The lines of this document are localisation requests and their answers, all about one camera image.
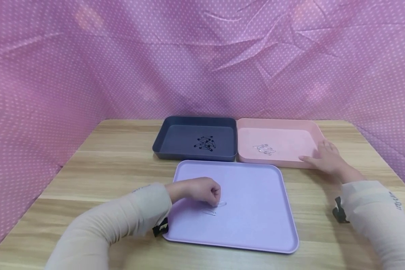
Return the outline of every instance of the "left hand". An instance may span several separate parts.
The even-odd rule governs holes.
[[[182,198],[191,198],[195,201],[204,201],[212,206],[217,206],[221,198],[220,185],[209,177],[178,181],[165,187],[172,203]]]

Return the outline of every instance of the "long sleeve shirt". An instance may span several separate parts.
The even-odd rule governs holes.
[[[370,240],[384,270],[405,270],[405,214],[399,200],[378,181],[344,184],[341,199],[348,221]],[[152,184],[92,208],[69,225],[45,269],[108,270],[110,245],[144,235],[171,207],[164,185]]]

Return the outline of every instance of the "lavender tray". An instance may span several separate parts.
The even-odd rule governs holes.
[[[222,207],[182,199],[168,216],[165,239],[291,254],[299,247],[281,171],[273,165],[180,162],[174,182],[211,177],[222,187]]]

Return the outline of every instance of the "pink fabric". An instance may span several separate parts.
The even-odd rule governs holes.
[[[103,119],[354,123],[405,182],[405,1],[0,0],[0,242]]]

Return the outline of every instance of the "wooden table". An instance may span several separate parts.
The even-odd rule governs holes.
[[[317,121],[347,162],[381,181],[405,207],[405,185],[351,125]],[[105,120],[81,145],[0,245],[0,270],[43,269],[70,222],[84,211],[143,185],[172,181],[177,161],[152,152],[161,120]],[[331,214],[339,186],[312,170],[282,168],[300,238],[293,255],[168,242],[123,239],[111,247],[111,269],[281,270],[378,269],[365,239]]]

